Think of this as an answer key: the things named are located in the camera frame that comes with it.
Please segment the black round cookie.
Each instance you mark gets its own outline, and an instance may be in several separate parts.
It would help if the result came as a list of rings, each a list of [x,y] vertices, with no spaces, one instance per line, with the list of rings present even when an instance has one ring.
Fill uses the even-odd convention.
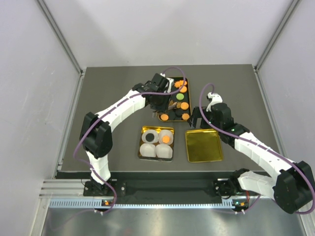
[[[178,118],[181,118],[183,113],[184,113],[184,111],[182,109],[176,109],[175,110],[175,116]]]
[[[153,133],[147,133],[145,136],[145,141],[151,143],[155,140],[155,135]]]

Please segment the orange star cookie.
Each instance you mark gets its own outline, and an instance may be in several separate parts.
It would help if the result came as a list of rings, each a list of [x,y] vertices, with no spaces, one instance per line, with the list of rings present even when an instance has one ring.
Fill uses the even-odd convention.
[[[165,143],[165,144],[169,143],[170,140],[171,140],[171,139],[170,139],[169,136],[166,136],[166,135],[165,135],[165,136],[162,137],[162,142]]]

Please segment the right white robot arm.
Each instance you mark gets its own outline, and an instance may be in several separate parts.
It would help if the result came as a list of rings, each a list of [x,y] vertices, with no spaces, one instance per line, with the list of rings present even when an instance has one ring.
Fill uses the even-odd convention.
[[[194,107],[188,119],[190,127],[195,128],[201,118],[201,129],[216,130],[221,141],[247,156],[267,173],[266,176],[259,175],[248,169],[233,172],[228,180],[231,194],[255,192],[272,199],[289,214],[315,202],[315,181],[309,164],[283,157],[257,139],[249,129],[235,123],[231,109],[223,103],[219,94],[210,92],[207,100],[208,106]]]

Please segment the metal tongs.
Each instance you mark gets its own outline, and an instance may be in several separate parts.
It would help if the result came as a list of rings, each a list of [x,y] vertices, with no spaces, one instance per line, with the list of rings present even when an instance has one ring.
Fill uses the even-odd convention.
[[[163,113],[168,113],[170,110],[173,110],[173,109],[177,109],[177,104],[179,102],[173,102],[173,101],[170,101],[170,103],[168,104],[168,108],[166,111],[155,111],[153,112],[153,117],[157,117]]]

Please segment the gold tin lid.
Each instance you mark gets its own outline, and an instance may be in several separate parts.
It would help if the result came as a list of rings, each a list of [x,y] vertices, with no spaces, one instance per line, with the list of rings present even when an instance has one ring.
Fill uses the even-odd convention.
[[[223,161],[218,131],[194,129],[185,132],[188,162],[205,163]]]

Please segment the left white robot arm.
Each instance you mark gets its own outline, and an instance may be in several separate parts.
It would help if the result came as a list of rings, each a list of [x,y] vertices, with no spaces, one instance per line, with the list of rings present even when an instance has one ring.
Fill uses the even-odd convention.
[[[106,195],[111,191],[109,181],[111,173],[108,165],[108,154],[113,147],[112,133],[126,118],[145,108],[156,112],[168,109],[174,79],[156,73],[146,83],[138,83],[119,101],[96,114],[85,115],[79,138],[79,144],[85,150],[91,170],[91,182],[95,190]]]

